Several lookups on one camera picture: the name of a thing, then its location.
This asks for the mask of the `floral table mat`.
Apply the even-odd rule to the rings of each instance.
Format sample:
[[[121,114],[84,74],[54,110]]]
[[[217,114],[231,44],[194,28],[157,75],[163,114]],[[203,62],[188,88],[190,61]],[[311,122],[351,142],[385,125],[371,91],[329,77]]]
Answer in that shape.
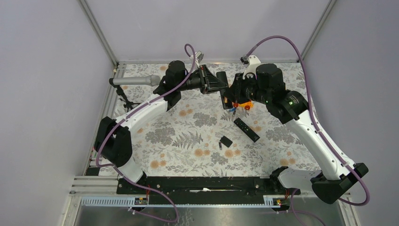
[[[266,107],[224,110],[219,93],[181,93],[168,112],[131,134],[135,162],[149,176],[257,177],[281,166],[318,170],[319,165],[300,139]],[[233,121],[241,118],[260,139],[253,142]],[[219,148],[226,136],[233,144]]]

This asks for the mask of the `grey microphone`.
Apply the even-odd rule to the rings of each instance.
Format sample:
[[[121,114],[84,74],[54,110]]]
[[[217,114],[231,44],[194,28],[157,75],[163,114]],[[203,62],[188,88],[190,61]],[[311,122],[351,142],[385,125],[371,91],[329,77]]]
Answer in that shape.
[[[110,78],[109,84],[112,86],[120,85],[147,85],[157,86],[161,78],[158,75],[148,75],[140,77]]]

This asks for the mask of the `black remote control with buttons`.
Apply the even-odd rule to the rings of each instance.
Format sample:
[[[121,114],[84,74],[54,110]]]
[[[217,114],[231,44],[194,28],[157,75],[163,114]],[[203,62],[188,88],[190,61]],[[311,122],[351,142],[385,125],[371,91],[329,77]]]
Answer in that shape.
[[[253,142],[256,142],[260,139],[260,137],[241,118],[236,118],[233,123]]]

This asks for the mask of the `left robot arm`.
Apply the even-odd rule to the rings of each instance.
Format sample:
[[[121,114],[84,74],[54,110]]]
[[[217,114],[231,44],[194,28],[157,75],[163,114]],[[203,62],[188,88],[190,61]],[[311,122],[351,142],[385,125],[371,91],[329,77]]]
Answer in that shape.
[[[225,72],[213,74],[206,65],[194,65],[187,70],[182,61],[170,62],[158,87],[147,100],[117,119],[104,117],[100,121],[94,143],[97,157],[108,160],[108,166],[128,181],[132,192],[143,192],[146,181],[133,157],[131,134],[172,109],[180,101],[182,91],[198,89],[202,94],[210,94],[226,88]]]

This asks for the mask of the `black remote control back up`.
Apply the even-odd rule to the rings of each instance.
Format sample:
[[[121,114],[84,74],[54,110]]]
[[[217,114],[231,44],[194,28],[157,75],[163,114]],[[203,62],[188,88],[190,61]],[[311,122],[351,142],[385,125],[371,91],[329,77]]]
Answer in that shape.
[[[225,110],[232,109],[232,103],[231,103],[231,101],[229,101],[229,100],[227,99],[227,97],[224,95],[224,93],[226,92],[226,90],[227,90],[228,87],[229,87],[226,72],[225,72],[225,71],[217,72],[217,73],[216,73],[216,76],[217,76],[217,78],[223,83],[223,87],[222,87],[222,89],[220,90],[220,97],[221,97],[221,101],[222,101],[222,107],[223,107],[223,109],[225,109]]]

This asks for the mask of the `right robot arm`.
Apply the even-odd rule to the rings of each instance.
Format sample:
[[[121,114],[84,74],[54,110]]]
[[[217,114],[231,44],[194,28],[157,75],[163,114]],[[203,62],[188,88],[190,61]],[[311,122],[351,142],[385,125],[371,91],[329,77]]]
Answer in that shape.
[[[339,200],[368,173],[364,163],[355,163],[337,147],[309,110],[309,103],[297,91],[286,89],[283,72],[275,64],[256,64],[234,76],[225,93],[241,104],[254,101],[293,132],[318,163],[319,170],[280,167],[272,172],[270,188],[281,194],[288,188],[311,191],[327,204]]]

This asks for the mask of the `black battery cover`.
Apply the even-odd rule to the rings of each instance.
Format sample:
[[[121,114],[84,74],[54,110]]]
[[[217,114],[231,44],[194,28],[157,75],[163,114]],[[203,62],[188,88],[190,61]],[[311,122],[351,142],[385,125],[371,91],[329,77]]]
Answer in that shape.
[[[221,137],[219,142],[226,147],[230,147],[233,144],[233,142],[226,136]]]

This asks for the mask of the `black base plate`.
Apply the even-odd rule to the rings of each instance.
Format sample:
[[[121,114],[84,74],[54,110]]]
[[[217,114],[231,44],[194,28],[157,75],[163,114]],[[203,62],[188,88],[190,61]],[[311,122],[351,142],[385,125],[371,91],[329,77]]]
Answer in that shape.
[[[143,195],[152,205],[264,204],[263,196],[300,195],[277,179],[262,177],[152,177],[143,176],[134,186],[120,178],[117,194]]]

